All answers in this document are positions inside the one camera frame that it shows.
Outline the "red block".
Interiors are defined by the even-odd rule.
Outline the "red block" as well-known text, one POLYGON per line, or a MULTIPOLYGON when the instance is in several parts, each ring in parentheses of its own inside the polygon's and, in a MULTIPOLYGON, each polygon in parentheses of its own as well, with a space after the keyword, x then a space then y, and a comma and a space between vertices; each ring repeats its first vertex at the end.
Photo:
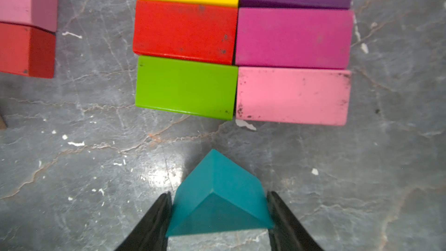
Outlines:
POLYGON ((31 26, 1 23, 1 72, 51 79, 56 36, 31 26))
POLYGON ((137 55, 231 65, 238 8, 138 0, 137 55))

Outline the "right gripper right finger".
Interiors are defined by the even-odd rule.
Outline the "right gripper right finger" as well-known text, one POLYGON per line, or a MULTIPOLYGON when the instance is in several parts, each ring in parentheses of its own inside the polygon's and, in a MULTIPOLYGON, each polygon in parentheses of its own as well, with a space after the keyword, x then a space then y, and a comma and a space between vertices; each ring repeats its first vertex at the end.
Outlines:
POLYGON ((324 251, 275 191, 267 192, 274 227, 268 230, 272 251, 324 251))

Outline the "tan triangle block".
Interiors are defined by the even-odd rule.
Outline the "tan triangle block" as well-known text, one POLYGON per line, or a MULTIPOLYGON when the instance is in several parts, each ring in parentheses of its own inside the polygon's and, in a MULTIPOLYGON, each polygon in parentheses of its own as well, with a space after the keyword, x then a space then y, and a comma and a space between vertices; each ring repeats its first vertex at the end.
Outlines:
POLYGON ((0 130, 5 130, 5 129, 7 129, 7 125, 3 120, 2 116, 0 116, 0 130))

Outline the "light pink block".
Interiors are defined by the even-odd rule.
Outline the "light pink block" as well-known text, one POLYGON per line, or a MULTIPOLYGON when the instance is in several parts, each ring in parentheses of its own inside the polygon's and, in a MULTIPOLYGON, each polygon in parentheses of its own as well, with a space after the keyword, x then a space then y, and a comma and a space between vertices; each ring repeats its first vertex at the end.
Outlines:
POLYGON ((240 67, 236 119, 343 126, 349 70, 240 67))
POLYGON ((58 27, 58 0, 1 0, 1 22, 33 26, 55 33, 58 27))

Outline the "magenta block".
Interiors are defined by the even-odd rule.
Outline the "magenta block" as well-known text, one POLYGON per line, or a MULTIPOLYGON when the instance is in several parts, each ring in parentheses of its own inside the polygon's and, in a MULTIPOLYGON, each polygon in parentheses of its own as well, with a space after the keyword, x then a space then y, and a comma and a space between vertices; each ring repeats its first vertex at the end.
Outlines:
POLYGON ((235 63, 344 70, 353 24, 351 10, 241 8, 235 63))

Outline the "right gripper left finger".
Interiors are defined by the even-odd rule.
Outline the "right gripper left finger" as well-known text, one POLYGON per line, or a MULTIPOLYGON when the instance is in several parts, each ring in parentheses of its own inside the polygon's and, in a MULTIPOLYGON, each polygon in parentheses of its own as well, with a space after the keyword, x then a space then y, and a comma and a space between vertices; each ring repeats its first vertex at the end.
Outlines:
POLYGON ((116 251, 166 251, 172 213, 171 193, 161 194, 116 251))

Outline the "green block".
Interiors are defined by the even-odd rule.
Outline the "green block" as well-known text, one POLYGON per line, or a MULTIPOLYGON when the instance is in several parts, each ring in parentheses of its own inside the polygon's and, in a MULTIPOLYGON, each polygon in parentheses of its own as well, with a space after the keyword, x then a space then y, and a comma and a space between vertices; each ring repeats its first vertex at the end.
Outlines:
POLYGON ((236 66, 140 56, 135 104, 139 108, 232 120, 237 82, 236 66))

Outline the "teal triangle block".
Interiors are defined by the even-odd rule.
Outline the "teal triangle block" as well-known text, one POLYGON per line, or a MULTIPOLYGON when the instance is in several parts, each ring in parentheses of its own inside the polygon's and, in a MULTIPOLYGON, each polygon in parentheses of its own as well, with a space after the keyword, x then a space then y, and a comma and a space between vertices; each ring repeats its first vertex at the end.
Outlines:
POLYGON ((166 236, 273 227, 260 180, 213 149, 178 187, 166 236))

